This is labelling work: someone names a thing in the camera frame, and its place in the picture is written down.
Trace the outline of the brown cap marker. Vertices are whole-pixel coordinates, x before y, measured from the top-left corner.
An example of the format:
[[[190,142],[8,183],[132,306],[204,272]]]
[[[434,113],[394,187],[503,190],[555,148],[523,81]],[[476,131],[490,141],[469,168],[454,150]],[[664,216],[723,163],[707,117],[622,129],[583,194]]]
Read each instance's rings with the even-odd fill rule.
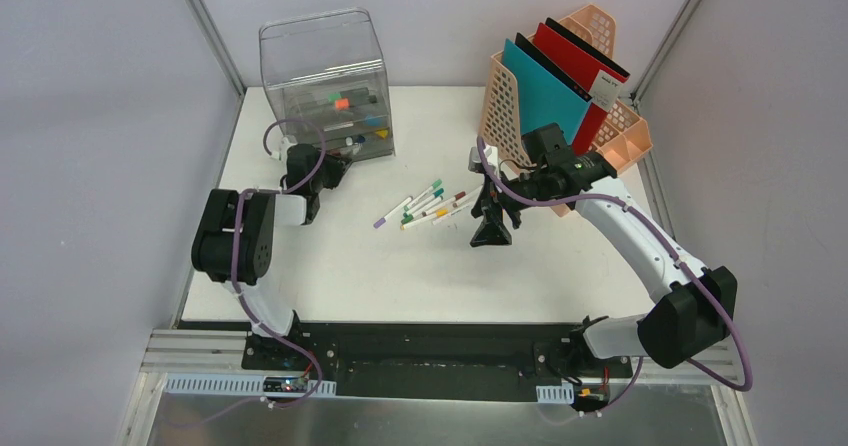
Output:
[[[483,189],[483,186],[478,186],[478,187],[474,188],[473,190],[471,190],[470,192],[467,192],[464,196],[462,196],[461,198],[458,198],[456,201],[454,201],[453,206],[459,207],[459,206],[461,206],[461,205],[463,205],[463,204],[465,204],[469,201],[475,200],[478,197],[478,195],[479,195],[479,193],[481,192],[482,189]]]

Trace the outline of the yellow cap marker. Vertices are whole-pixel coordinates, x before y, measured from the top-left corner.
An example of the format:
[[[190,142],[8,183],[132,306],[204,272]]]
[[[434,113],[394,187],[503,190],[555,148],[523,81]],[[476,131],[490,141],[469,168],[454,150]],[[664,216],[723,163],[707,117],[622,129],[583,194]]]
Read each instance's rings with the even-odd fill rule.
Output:
[[[434,211],[432,213],[423,215],[420,218],[402,223],[400,225],[400,229],[401,230],[408,230],[408,229],[411,229],[411,228],[416,227],[418,225],[425,224],[427,221],[435,221],[436,219],[445,216],[448,212],[449,212],[449,210],[447,208],[442,208],[442,209]]]

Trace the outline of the orange cap black highlighter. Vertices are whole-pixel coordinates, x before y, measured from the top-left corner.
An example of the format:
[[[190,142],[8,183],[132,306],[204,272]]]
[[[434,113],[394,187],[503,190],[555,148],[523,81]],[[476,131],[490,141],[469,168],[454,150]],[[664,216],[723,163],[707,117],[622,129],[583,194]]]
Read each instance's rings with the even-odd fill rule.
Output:
[[[376,95],[341,97],[334,102],[337,111],[367,108],[378,103]]]

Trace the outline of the blue cap black highlighter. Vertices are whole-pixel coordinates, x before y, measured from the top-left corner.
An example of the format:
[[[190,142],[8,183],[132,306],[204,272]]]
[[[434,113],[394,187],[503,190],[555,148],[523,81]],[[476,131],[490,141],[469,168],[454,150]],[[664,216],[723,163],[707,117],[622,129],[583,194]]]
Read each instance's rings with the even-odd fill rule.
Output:
[[[355,116],[344,123],[346,128],[380,129],[384,128],[386,120],[384,116],[364,115]]]

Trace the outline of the green cap black highlighter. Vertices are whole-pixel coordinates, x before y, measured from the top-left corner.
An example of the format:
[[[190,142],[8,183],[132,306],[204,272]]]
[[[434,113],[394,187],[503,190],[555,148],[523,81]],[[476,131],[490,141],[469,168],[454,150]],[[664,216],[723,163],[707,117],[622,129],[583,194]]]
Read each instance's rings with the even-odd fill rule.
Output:
[[[328,96],[330,102],[335,103],[342,100],[347,100],[349,103],[367,99],[370,96],[370,90],[367,87],[353,88],[343,90],[336,93],[331,93]]]

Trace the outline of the clear grey drawer organizer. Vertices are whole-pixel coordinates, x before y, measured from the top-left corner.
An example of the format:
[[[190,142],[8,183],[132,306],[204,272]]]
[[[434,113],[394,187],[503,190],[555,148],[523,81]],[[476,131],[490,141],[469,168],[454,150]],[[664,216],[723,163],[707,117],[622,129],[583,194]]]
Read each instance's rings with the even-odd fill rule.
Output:
[[[278,126],[270,150],[277,157],[295,144],[325,147],[354,162],[395,153],[387,68],[369,12],[347,8],[302,15],[263,25],[258,33],[260,77]],[[378,103],[337,111],[328,96],[367,87]],[[346,128],[355,116],[384,116],[380,129]],[[375,131],[388,129],[380,139]],[[361,145],[345,138],[363,135]]]

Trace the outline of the purple cap marker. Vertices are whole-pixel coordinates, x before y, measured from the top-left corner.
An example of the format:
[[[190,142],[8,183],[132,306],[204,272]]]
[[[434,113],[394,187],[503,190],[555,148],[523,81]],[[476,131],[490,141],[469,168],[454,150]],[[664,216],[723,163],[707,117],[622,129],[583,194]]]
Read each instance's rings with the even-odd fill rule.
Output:
[[[381,216],[374,224],[374,229],[379,229],[382,227],[392,216],[404,210],[404,208],[411,203],[413,200],[412,196],[407,196],[403,200],[401,200],[397,205],[392,207],[388,212],[386,212],[383,216]]]

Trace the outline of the teal folder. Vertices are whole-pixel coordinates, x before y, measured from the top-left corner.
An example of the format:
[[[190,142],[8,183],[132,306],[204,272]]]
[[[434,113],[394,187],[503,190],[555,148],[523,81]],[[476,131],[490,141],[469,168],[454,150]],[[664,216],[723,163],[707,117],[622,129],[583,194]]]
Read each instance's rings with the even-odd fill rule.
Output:
[[[520,134],[556,124],[577,152],[577,133],[591,105],[589,94],[521,33],[505,41],[501,64],[516,79]]]

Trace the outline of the red folder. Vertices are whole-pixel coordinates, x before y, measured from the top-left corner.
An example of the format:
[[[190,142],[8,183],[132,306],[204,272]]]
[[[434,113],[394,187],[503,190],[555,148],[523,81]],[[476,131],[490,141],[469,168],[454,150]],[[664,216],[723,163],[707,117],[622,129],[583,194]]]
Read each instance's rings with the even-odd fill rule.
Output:
[[[590,96],[589,109],[571,141],[577,154],[586,153],[630,72],[552,18],[537,26],[532,42]]]

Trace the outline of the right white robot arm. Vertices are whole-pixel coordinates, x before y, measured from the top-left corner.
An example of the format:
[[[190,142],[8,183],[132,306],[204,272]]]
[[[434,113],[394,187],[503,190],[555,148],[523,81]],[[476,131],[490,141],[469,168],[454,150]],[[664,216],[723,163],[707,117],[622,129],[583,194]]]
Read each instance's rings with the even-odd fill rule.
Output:
[[[469,152],[469,170],[484,178],[471,246],[509,245],[505,217],[519,228],[523,210],[565,205],[613,245],[653,303],[644,314],[585,320],[569,338],[573,371],[590,376],[618,356],[647,356],[670,369],[731,336],[738,284],[727,268],[690,256],[638,207],[601,154],[575,153],[556,124],[522,142],[532,164],[513,179],[498,172],[496,148],[479,140]]]

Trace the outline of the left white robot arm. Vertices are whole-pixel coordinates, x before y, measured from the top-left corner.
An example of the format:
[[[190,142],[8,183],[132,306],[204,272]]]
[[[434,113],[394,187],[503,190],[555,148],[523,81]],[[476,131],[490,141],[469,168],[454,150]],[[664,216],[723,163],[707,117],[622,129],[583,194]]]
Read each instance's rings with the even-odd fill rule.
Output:
[[[288,371],[303,362],[305,344],[289,333],[296,311],[278,296],[272,278],[275,232],[311,224],[320,210],[320,193],[338,187],[353,160],[309,144],[291,146],[283,157],[284,174],[274,189],[209,192],[190,257],[196,271],[235,297],[253,333],[272,337],[266,355]]]

